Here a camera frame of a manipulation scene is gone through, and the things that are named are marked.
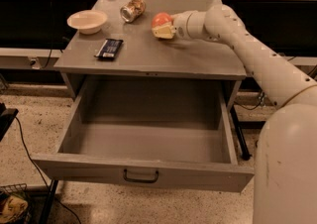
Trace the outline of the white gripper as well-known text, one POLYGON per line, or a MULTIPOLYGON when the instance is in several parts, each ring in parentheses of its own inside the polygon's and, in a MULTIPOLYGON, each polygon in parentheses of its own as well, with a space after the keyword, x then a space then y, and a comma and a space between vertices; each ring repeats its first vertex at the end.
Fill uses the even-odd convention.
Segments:
POLYGON ((156 38, 170 40, 176 35, 180 39, 205 40, 209 37, 205 29, 205 12, 186 11, 171 16, 171 24, 163 24, 152 28, 156 38))

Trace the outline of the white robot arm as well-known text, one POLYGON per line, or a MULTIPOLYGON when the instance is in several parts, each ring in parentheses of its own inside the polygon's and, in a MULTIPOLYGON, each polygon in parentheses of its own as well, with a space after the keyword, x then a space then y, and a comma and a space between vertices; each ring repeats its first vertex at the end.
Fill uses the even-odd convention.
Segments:
POLYGON ((212 39, 238 56, 276 107, 260 132, 253 224, 317 224, 317 82, 253 37, 233 9, 158 13, 155 37, 212 39))

